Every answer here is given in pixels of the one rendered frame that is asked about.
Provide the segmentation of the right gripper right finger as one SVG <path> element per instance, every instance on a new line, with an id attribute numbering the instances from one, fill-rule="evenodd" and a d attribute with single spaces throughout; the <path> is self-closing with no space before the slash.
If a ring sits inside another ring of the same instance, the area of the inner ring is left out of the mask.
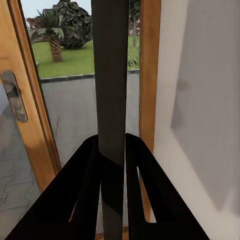
<path id="1" fill-rule="evenodd" d="M 210 240 L 145 142 L 125 134 L 129 240 Z M 156 223 L 145 220 L 139 168 Z"/>

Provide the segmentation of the poster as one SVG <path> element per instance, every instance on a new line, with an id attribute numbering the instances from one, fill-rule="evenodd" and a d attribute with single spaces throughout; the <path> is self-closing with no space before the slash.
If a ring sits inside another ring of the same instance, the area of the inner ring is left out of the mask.
<path id="1" fill-rule="evenodd" d="M 129 0 L 91 0 L 103 239 L 122 240 Z"/>

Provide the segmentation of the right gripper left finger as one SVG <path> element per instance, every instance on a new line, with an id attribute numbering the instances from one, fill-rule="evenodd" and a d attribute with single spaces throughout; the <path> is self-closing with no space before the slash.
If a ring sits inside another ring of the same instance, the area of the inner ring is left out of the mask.
<path id="1" fill-rule="evenodd" d="M 87 138 L 5 240 L 95 240 L 98 134 Z"/>

